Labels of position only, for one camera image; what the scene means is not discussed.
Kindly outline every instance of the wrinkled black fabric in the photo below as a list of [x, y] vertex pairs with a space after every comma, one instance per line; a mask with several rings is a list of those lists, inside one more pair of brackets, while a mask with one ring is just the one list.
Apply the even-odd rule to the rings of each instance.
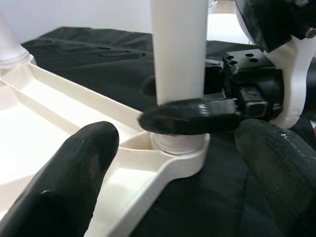
[[[60, 28], [24, 46], [38, 65], [143, 111], [155, 99], [140, 93], [154, 74], [148, 34], [89, 28]], [[207, 58], [255, 48], [207, 43]], [[133, 237], [279, 237], [263, 194], [238, 154], [233, 132], [211, 134], [205, 166], [197, 175], [171, 182], [132, 233]]]
[[2, 218], [0, 236], [82, 237], [118, 147], [117, 129], [104, 121], [68, 138]]
[[[156, 105], [140, 93], [144, 79], [154, 74], [150, 34], [63, 27], [24, 46], [40, 67], [73, 82], [141, 111]], [[207, 58], [221, 61], [222, 52], [252, 48], [211, 41]]]
[[243, 121], [236, 145], [286, 237], [316, 235], [316, 152], [296, 133]]

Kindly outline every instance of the molded plastic part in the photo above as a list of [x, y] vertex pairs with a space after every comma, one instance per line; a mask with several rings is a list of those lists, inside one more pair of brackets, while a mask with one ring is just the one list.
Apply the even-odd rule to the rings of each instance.
[[272, 120], [282, 128], [291, 128], [300, 118], [306, 100], [306, 78], [314, 52], [316, 37], [297, 39], [277, 48], [267, 55], [277, 68], [283, 71], [283, 111]]
[[[207, 0], [151, 0], [159, 105], [203, 97], [207, 4]], [[155, 141], [168, 153], [188, 154], [201, 147], [203, 136], [158, 135]]]

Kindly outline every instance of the metal screw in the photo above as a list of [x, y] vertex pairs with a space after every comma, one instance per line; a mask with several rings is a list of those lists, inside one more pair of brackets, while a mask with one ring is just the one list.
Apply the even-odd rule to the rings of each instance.
[[304, 7], [310, 3], [309, 0], [294, 0], [294, 2], [298, 7]]
[[314, 38], [316, 36], [316, 29], [313, 27], [309, 27], [309, 29], [305, 33], [305, 37], [308, 39]]

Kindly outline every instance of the black mechanical part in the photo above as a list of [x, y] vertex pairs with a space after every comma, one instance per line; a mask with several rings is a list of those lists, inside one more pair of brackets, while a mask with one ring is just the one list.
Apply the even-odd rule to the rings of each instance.
[[306, 78], [306, 101], [303, 114], [316, 120], [316, 58], [312, 59]]
[[234, 99], [192, 99], [156, 106], [145, 111], [138, 120], [146, 131], [195, 135], [236, 129], [240, 113]]
[[223, 57], [223, 88], [238, 100], [243, 118], [270, 120], [282, 111], [282, 70], [258, 49], [228, 52]]
[[316, 0], [235, 0], [257, 45], [270, 52], [291, 40], [316, 34]]
[[262, 118], [266, 114], [268, 102], [263, 98], [256, 86], [241, 86], [238, 98], [239, 109], [244, 119]]
[[118, 146], [118, 131], [109, 122], [68, 138], [2, 218], [0, 236], [84, 236]]
[[247, 119], [235, 133], [239, 153], [285, 237], [316, 233], [316, 152], [289, 130]]
[[[223, 62], [216, 60], [205, 60], [204, 94], [222, 92], [223, 84]], [[141, 87], [141, 93], [145, 97], [156, 97], [155, 75], [147, 77]]]

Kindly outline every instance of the white wall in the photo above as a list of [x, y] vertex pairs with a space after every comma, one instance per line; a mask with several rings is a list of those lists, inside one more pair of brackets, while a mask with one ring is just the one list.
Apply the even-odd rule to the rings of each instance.
[[21, 42], [60, 26], [151, 32], [150, 0], [0, 0], [0, 12]]

